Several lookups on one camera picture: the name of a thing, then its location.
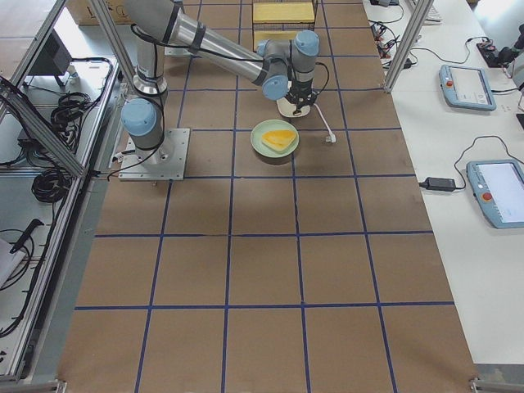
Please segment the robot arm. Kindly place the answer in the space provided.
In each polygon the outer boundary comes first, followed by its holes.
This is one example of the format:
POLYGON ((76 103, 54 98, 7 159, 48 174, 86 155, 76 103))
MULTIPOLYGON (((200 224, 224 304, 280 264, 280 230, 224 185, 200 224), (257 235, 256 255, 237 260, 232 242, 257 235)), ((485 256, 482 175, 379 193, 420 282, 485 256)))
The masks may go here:
POLYGON ((181 47, 192 55, 262 87, 266 98, 288 102, 278 109, 286 117, 308 113, 317 98, 312 88, 319 52, 318 35, 302 30, 289 40, 269 39, 252 52, 187 16, 174 1, 125 1, 124 8, 137 29, 138 63, 134 87, 154 97, 167 90, 161 47, 181 47))

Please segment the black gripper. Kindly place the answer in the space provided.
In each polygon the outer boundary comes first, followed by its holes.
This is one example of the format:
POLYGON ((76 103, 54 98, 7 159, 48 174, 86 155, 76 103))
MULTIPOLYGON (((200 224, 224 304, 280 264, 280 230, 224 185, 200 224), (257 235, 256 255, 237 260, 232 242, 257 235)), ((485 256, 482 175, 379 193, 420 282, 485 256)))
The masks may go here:
POLYGON ((302 115, 302 108, 305 114, 309 114, 314 106, 317 93, 312 89, 313 80, 306 82, 293 79, 285 98, 294 105, 293 115, 302 115))

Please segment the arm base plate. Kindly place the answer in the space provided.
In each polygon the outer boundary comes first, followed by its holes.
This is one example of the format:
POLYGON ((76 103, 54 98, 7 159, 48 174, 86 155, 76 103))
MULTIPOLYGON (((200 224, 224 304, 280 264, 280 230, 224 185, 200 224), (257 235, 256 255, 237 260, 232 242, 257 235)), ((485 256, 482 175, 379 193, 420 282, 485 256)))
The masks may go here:
POLYGON ((128 137, 126 148, 134 150, 125 155, 121 170, 117 175, 122 181, 165 181, 183 180, 186 167, 190 129, 167 129, 165 139, 155 154, 146 160, 149 151, 141 151, 128 137))
POLYGON ((165 45, 165 55, 170 57, 193 56, 196 53, 186 45, 165 45))

